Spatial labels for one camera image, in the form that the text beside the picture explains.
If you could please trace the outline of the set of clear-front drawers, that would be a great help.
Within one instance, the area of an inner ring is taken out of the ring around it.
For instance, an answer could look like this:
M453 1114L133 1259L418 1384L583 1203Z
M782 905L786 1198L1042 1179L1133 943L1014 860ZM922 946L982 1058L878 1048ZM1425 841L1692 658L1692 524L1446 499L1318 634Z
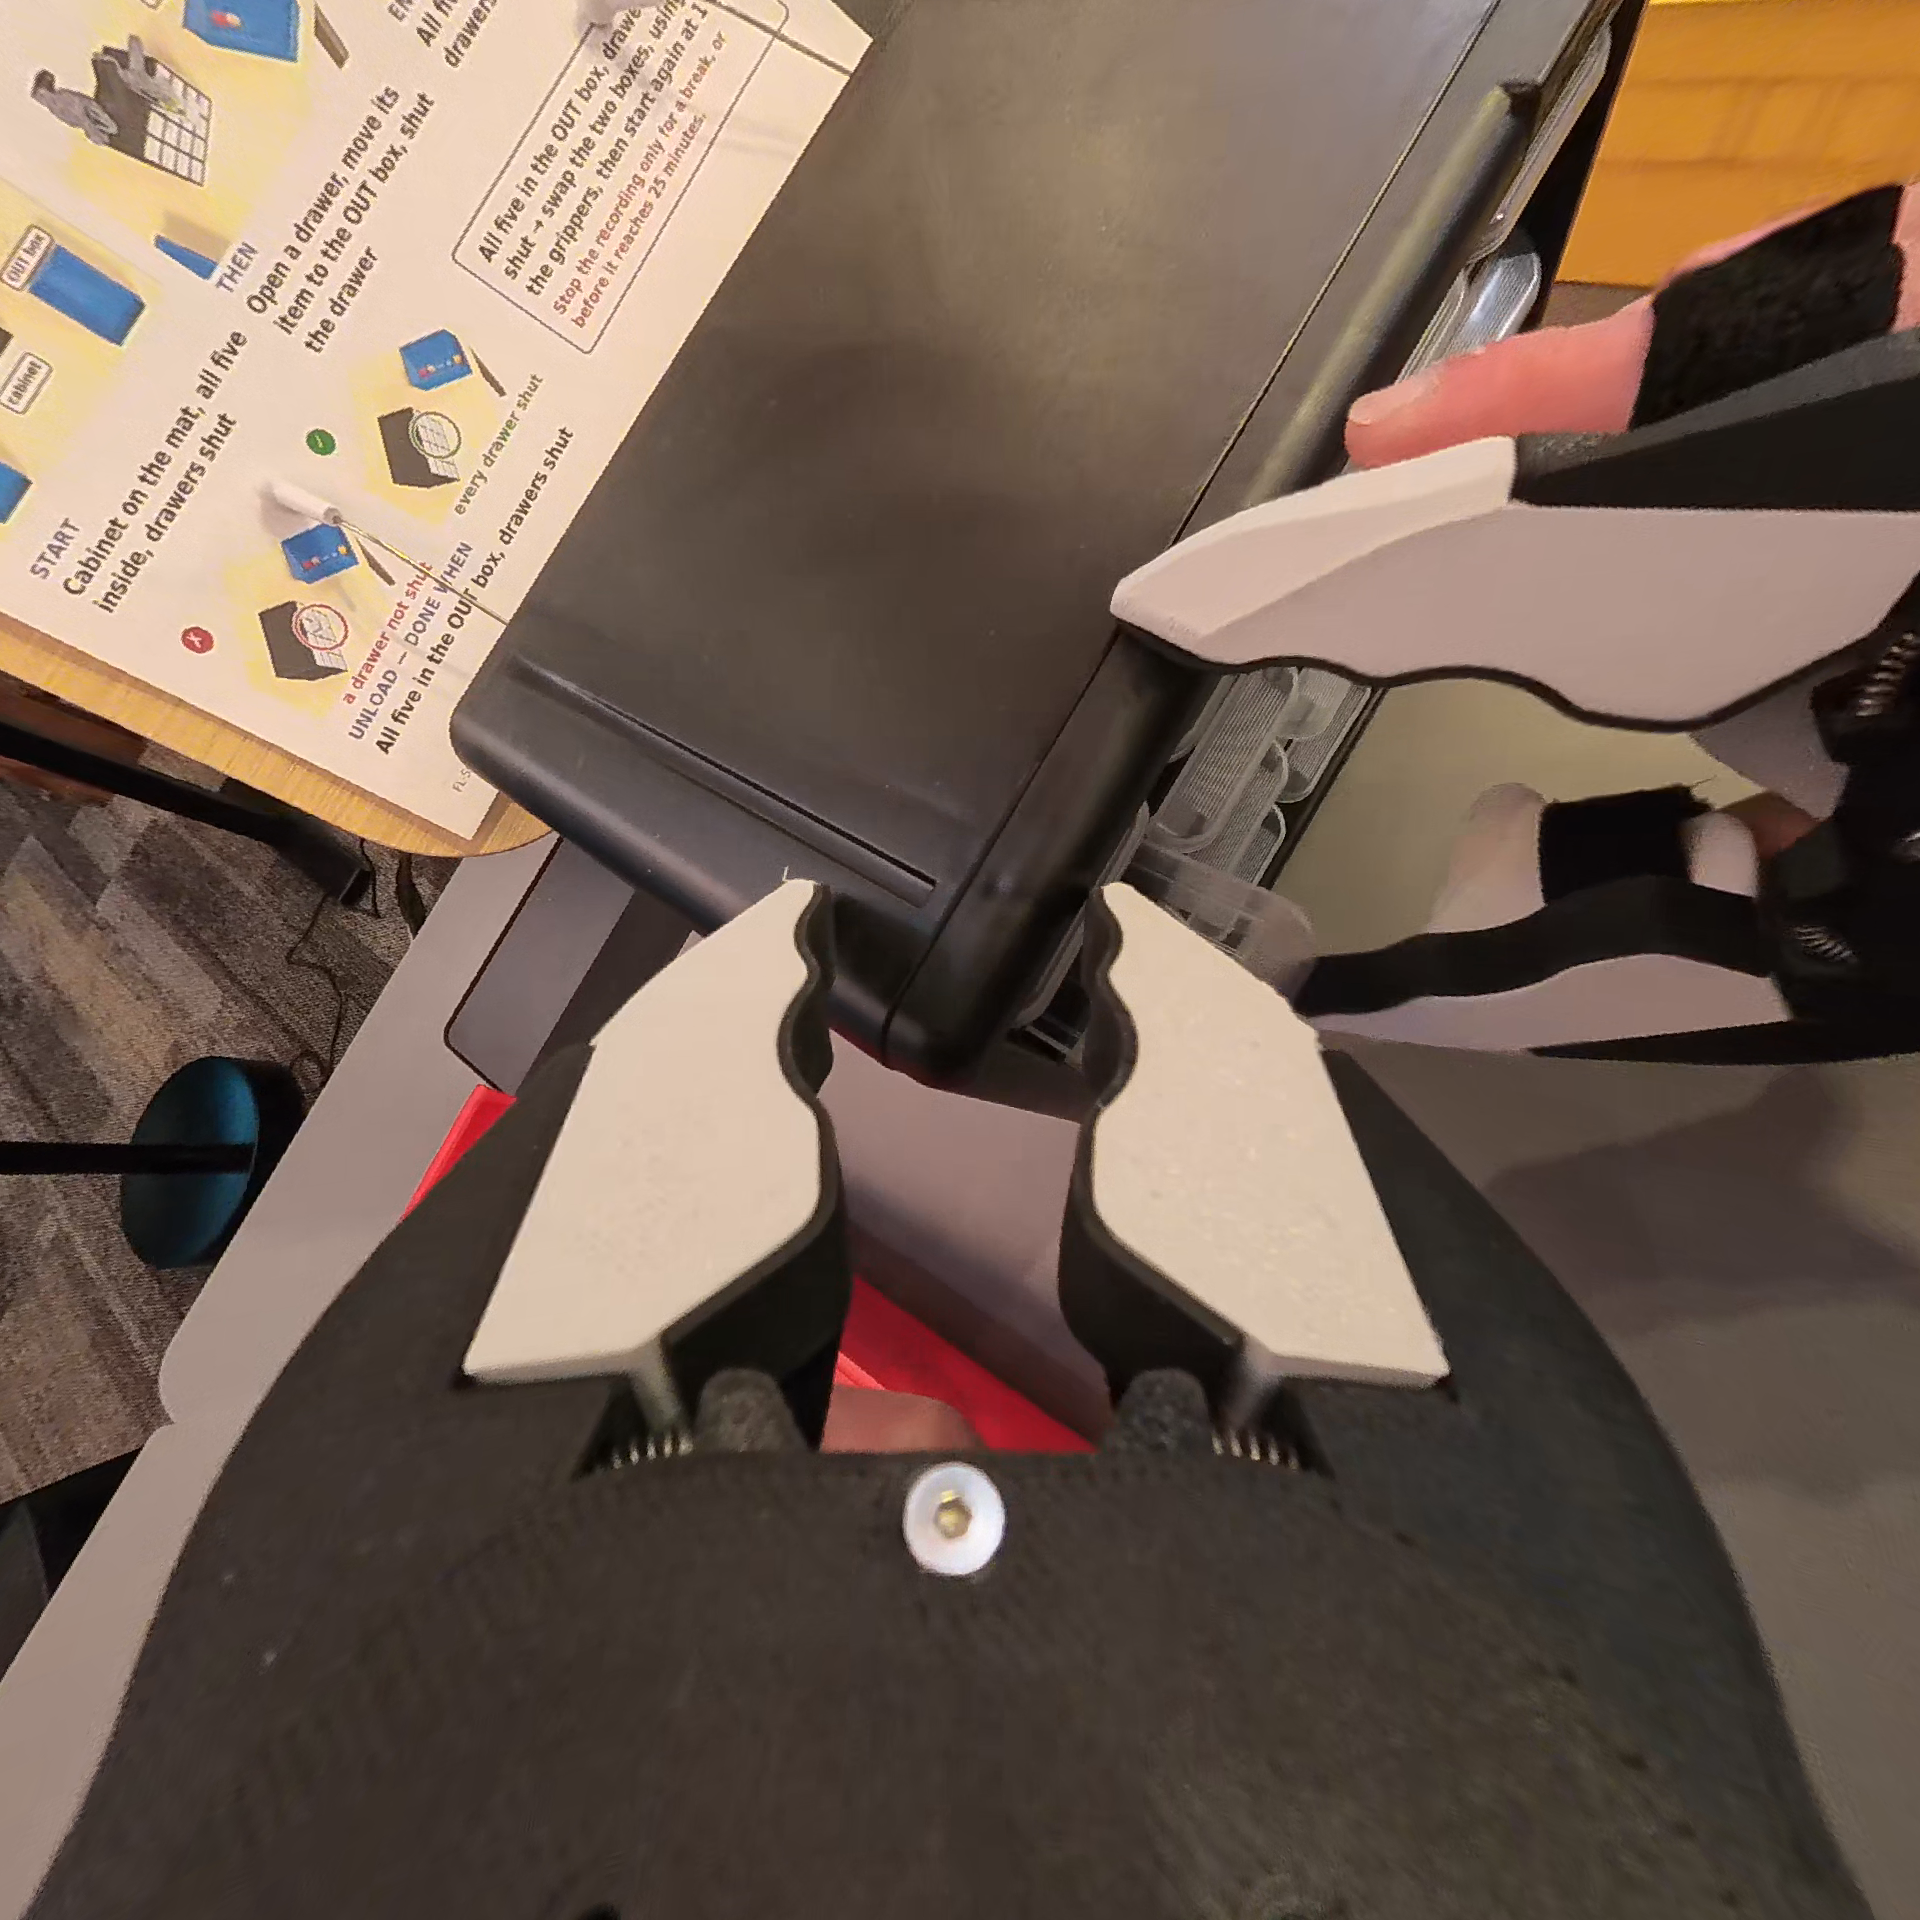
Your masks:
M1545 288L1639 6L1057 6L1035 64L1052 217L1047 343L1022 369L1047 572L1025 690L1074 695L994 844L1052 938L1041 1033L1069 1033L1065 911L1119 854L1267 881L1362 707L1350 680L1181 666L1108 620L1119 577L1228 515L1331 479L1348 407Z

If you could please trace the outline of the printed instruction sheet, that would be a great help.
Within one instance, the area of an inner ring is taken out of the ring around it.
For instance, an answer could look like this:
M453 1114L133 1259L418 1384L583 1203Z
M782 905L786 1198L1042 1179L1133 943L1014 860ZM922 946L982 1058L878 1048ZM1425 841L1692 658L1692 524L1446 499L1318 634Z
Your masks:
M5 617L471 838L450 716L881 34L5 6Z

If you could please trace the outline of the black drawer cabinet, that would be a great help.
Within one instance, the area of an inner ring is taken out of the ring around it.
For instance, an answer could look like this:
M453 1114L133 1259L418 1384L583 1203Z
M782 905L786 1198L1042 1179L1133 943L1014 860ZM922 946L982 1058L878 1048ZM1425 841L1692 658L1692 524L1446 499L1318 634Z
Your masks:
M1210 676L1116 583L1337 467L1641 6L853 6L870 50L450 721L713 931L833 892L833 1026L963 1087Z

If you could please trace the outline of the red box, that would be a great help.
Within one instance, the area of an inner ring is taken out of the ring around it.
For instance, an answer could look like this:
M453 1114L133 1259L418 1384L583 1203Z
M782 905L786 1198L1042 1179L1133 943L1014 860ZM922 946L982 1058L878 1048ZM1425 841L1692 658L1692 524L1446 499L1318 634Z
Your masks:
M991 1450L1077 1452L1057 1416L857 1280L819 1100L779 1074L733 1090L590 1072L534 1178L463 1375L621 1379L657 1428L756 1369L949 1407Z

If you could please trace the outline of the black frame bar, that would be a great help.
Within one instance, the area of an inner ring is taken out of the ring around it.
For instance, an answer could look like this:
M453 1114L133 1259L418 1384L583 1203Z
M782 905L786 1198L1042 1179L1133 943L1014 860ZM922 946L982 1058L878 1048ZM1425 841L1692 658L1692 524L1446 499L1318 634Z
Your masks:
M2 758L37 775L83 784L109 798L131 801L260 844L306 881L314 881L324 898L341 905L358 905L369 897L375 868L366 854L348 847L341 835L299 807L268 798L241 782L205 788L14 722L2 722Z

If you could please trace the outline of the wooden table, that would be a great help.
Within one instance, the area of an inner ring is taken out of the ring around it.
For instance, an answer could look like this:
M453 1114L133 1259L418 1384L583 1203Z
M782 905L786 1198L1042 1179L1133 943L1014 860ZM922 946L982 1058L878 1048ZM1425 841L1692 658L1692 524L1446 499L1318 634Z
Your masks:
M431 827L6 616L2 670L5 722L79 753L101 754L117 771L133 766L146 751L157 751L165 768L175 775L195 763L213 778L241 782L258 795L283 803L342 838L403 856L492 858L527 849L547 838L541 820L502 798L492 803L486 818L471 838Z

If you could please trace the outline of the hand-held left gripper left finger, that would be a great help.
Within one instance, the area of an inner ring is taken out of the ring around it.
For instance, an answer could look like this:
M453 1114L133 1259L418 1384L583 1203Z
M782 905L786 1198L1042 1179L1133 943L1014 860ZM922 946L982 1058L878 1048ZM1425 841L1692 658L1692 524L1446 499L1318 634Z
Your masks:
M756 1372L820 1428L845 1324L833 897L785 881L595 1033L471 1332L478 1386L621 1380L650 1428Z

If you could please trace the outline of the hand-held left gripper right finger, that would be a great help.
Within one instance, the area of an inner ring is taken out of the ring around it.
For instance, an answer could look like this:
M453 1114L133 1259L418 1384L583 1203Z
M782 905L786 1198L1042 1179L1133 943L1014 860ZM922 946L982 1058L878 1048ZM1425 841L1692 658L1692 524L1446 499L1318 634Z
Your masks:
M1310 1025L1133 884L1089 904L1083 956L1059 1295L1111 1407L1179 1375L1213 1428L1260 1428L1299 1380L1446 1380Z

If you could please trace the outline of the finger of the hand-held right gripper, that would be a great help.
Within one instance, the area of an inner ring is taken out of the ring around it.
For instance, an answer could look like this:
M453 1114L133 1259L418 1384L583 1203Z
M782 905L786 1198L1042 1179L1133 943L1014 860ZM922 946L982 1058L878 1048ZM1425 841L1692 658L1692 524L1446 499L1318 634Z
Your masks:
M1774 940L1749 897L1678 878L1583 887L1495 927L1311 963L1292 998L1325 1033L1649 1066L1913 1057L1916 983Z
M1841 795L1814 666L1916 577L1913 440L1482 440L1239 512L1124 577L1122 626L1204 666L1501 681Z

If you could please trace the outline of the person's right hand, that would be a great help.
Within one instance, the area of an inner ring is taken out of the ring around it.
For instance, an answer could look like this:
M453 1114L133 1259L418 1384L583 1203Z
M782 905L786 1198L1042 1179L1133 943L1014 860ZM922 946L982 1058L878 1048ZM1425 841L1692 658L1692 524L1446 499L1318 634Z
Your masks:
M1619 434L1881 336L1916 330L1916 184L1883 184L1685 262L1614 316L1460 354L1359 398L1346 422L1357 468L1455 444L1527 434ZM1833 811L1809 779L1702 807L1675 794L1550 807L1525 787L1485 792L1455 839L1429 934L1535 915L1542 827L1574 832L1601 881L1667 873L1753 897L1762 866Z

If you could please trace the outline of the blue round stand base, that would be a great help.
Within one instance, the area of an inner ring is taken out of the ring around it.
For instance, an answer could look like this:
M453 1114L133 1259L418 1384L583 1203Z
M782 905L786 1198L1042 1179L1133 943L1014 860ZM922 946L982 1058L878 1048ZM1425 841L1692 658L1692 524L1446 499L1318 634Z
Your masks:
M205 1057L179 1068L131 1142L5 1142L6 1178L114 1178L118 1230L159 1273L217 1265L303 1126L278 1064Z

